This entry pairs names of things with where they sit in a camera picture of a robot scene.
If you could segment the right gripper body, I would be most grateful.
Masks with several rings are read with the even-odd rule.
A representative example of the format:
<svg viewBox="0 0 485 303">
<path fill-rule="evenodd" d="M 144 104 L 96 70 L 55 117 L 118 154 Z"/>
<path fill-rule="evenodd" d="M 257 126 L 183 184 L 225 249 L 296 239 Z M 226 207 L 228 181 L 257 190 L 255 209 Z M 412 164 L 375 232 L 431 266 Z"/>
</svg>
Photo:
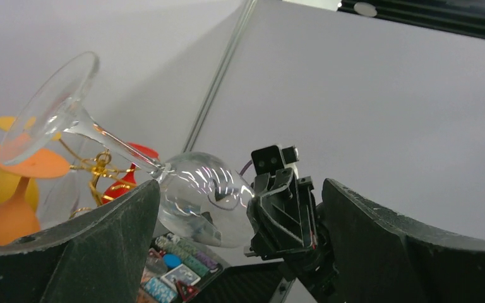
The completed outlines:
<svg viewBox="0 0 485 303">
<path fill-rule="evenodd" d="M 251 183 L 255 196 L 248 218 L 255 236 L 244 255 L 262 260 L 324 261 L 331 258 L 331 240 L 323 208 L 316 203 L 310 176 L 292 168 L 259 174 Z"/>
</svg>

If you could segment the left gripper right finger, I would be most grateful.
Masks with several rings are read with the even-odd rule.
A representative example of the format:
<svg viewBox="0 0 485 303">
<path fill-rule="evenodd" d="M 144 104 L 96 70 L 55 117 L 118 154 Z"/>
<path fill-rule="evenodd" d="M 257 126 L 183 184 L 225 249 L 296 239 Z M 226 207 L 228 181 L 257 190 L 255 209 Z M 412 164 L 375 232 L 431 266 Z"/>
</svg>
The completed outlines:
<svg viewBox="0 0 485 303">
<path fill-rule="evenodd" d="M 401 215 L 333 179 L 322 202 L 347 302 L 485 302 L 485 240 Z"/>
</svg>

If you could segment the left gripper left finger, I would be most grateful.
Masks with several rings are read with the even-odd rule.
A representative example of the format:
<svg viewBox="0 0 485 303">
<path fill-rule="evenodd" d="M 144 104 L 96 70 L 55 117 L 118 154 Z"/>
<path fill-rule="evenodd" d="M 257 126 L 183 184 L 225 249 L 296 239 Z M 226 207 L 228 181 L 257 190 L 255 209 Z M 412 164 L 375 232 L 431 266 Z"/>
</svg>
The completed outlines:
<svg viewBox="0 0 485 303">
<path fill-rule="evenodd" d="M 0 302 L 135 302 L 159 210 L 148 181 L 100 208 L 0 246 Z"/>
</svg>

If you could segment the clear wine glass front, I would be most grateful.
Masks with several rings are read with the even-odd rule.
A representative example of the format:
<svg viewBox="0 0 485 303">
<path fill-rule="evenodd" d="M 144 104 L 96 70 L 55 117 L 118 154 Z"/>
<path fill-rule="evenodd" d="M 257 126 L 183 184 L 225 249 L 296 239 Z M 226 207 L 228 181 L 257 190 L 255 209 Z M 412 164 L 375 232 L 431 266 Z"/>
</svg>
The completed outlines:
<svg viewBox="0 0 485 303">
<path fill-rule="evenodd" d="M 83 52 L 60 67 L 21 110 L 4 137 L 0 162 L 16 165 L 59 133 L 84 136 L 136 164 L 160 187 L 159 222 L 170 232 L 215 247 L 241 247 L 254 237 L 247 216 L 251 186 L 221 159 L 189 151 L 160 162 L 95 122 L 83 106 L 100 59 Z"/>
</svg>

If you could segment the orange wine glass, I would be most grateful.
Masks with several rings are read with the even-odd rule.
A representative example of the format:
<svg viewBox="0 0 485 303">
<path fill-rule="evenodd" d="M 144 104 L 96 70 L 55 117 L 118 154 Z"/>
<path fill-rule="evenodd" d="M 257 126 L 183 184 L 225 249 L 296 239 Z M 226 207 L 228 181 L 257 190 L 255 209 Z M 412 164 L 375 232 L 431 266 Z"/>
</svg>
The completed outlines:
<svg viewBox="0 0 485 303">
<path fill-rule="evenodd" d="M 60 154 L 42 148 L 16 165 L 7 166 L 0 161 L 0 172 L 17 177 L 15 183 L 0 178 L 0 246 L 40 231 L 35 210 L 26 199 L 32 179 L 55 179 L 66 175 L 71 164 Z"/>
</svg>

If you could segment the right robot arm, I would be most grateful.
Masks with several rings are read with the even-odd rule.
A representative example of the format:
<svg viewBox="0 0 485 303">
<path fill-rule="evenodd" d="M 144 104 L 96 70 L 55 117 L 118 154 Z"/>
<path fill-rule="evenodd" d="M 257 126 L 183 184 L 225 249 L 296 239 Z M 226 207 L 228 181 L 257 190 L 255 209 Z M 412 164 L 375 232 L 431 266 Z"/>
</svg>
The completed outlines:
<svg viewBox="0 0 485 303">
<path fill-rule="evenodd" d="M 247 215 L 255 235 L 245 255 L 281 259 L 285 279 L 298 279 L 317 302 L 344 302 L 330 218 L 315 200 L 312 179 L 285 168 L 257 175 L 251 186 L 255 196 Z"/>
</svg>

